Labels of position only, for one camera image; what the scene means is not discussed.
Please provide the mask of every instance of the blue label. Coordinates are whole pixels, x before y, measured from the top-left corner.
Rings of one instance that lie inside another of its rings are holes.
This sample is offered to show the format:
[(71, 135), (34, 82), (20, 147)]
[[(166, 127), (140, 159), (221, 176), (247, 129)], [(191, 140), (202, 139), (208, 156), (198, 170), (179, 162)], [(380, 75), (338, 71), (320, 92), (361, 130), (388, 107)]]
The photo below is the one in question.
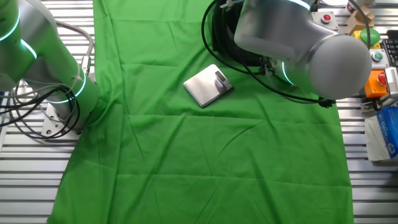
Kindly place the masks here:
[(392, 159), (398, 154), (398, 107), (382, 108), (377, 112), (377, 120)]

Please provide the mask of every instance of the table surface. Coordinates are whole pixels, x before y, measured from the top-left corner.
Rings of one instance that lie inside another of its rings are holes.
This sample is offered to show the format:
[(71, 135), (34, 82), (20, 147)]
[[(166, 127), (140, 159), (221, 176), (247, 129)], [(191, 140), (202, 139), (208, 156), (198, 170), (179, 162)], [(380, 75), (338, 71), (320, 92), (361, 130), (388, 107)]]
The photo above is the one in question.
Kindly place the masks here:
[[(94, 37), (91, 1), (43, 1), (57, 20), (76, 25)], [(348, 12), (329, 7), (345, 32)], [(398, 29), (398, 8), (374, 8), (376, 27), (385, 39), (387, 30)], [(73, 31), (58, 28), (68, 50), (81, 62), (88, 41)], [(94, 72), (94, 52), (92, 72)], [(358, 98), (339, 100), (351, 183), (355, 223), (398, 223), (398, 163), (368, 161), (364, 119)], [(41, 131), (44, 115), (35, 110), (26, 121)], [(45, 223), (52, 211), (58, 185), (76, 141), (40, 142), (20, 133), (13, 125), (0, 132), (0, 223)]]

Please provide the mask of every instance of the green button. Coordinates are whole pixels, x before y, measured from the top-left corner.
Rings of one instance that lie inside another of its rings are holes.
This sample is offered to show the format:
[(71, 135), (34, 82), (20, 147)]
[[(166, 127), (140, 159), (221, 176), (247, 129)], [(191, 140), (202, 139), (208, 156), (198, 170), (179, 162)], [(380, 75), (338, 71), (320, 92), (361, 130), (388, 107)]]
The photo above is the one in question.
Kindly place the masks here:
[(380, 54), (380, 53), (376, 53), (375, 55), (374, 55), (374, 57), (376, 57), (377, 59), (383, 59), (383, 55), (382, 54)]
[[(375, 29), (370, 28), (371, 31), (371, 45), (374, 45), (380, 41), (380, 34), (378, 31)], [(361, 39), (363, 42), (367, 43), (368, 42), (368, 35), (366, 33), (366, 29), (363, 29), (361, 31)]]

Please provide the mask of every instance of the black cable bundle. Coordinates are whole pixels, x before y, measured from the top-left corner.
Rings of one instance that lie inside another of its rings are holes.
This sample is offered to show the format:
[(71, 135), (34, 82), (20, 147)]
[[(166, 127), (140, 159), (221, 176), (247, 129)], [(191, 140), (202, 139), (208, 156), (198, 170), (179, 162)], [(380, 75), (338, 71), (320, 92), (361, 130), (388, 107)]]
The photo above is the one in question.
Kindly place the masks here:
[[(11, 118), (11, 120), (10, 120), (9, 122), (0, 124), (0, 127), (7, 126), (7, 125), (10, 125), (10, 124), (14, 124), (14, 125), (16, 126), (16, 128), (17, 128), (21, 133), (25, 134), (26, 136), (28, 136), (28, 137), (30, 137), (30, 138), (33, 138), (33, 139), (41, 139), (41, 140), (47, 140), (47, 139), (57, 139), (57, 138), (63, 137), (63, 136), (65, 136), (66, 134), (68, 134), (68, 133), (77, 125), (77, 122), (78, 122), (79, 119), (80, 119), (80, 105), (79, 105), (79, 103), (77, 102), (77, 100), (76, 100), (76, 98), (75, 98), (75, 95), (73, 94), (72, 90), (70, 90), (69, 88), (67, 88), (67, 87), (65, 87), (65, 86), (59, 86), (59, 87), (57, 87), (57, 88), (55, 88), (55, 89), (49, 91), (48, 93), (46, 93), (46, 94), (43, 95), (43, 96), (36, 95), (32, 100), (30, 100), (30, 101), (28, 101), (28, 102), (26, 102), (26, 103), (23, 103), (21, 100), (18, 99), (18, 97), (17, 97), (17, 95), (18, 95), (18, 94), (17, 94), (17, 93), (18, 93), (18, 89), (19, 89), (19, 84), (16, 86), (16, 89), (15, 89), (15, 94), (14, 94), (15, 97), (9, 99), (9, 100), (7, 101), (7, 105), (6, 105), (6, 106), (0, 106), (0, 108), (6, 109), (5, 111), (1, 112), (0, 114), (9, 113), (9, 116), (10, 116), (10, 118)], [(54, 93), (56, 93), (56, 92), (58, 92), (58, 91), (63, 92), (63, 93), (65, 94), (65, 96), (68, 98), (68, 103), (69, 103), (69, 105), (70, 105), (71, 116), (69, 116), (69, 118), (68, 118), (67, 121), (65, 122), (63, 128), (62, 128), (59, 132), (57, 132), (57, 133), (55, 133), (55, 134), (53, 134), (53, 135), (51, 135), (51, 136), (44, 136), (44, 135), (38, 133), (37, 131), (34, 131), (34, 130), (24, 121), (24, 118), (26, 118), (28, 115), (30, 115), (31, 112), (33, 112), (45, 99), (47, 99), (49, 96), (51, 96), (52, 94), (54, 94)], [(30, 106), (30, 105), (33, 105), (33, 107), (32, 107), (31, 109), (29, 109), (28, 112), (26, 112), (25, 114), (21, 114), (21, 113), (20, 113), (19, 110), (20, 110), (22, 107), (24, 107), (24, 106)], [(72, 120), (72, 118), (73, 118), (72, 113), (74, 112), (74, 106), (76, 106), (76, 108), (77, 108), (76, 120), (75, 120), (75, 122), (72, 124), (72, 126), (68, 129), (68, 131), (66, 131), (66, 129), (68, 128), (68, 126), (69, 126), (69, 124), (70, 124), (70, 122), (71, 122), (71, 120)], [(17, 113), (18, 118), (15, 118), (14, 115), (12, 114), (12, 112), (14, 112), (14, 111)], [(24, 126), (25, 126), (27, 129), (29, 129), (33, 134), (25, 132), (25, 131), (17, 124), (17, 122), (22, 122), (22, 123), (24, 124)]]

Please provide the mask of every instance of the green fabric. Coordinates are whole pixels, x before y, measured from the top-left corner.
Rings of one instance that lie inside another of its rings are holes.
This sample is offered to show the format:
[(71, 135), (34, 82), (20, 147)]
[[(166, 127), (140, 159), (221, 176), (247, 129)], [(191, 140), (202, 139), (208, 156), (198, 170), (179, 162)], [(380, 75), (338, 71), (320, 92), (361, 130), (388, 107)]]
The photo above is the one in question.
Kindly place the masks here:
[(234, 90), (208, 107), (184, 88), (216, 63), (200, 37), (209, 3), (94, 0), (101, 97), (49, 223), (353, 223), (336, 107), (222, 66)]

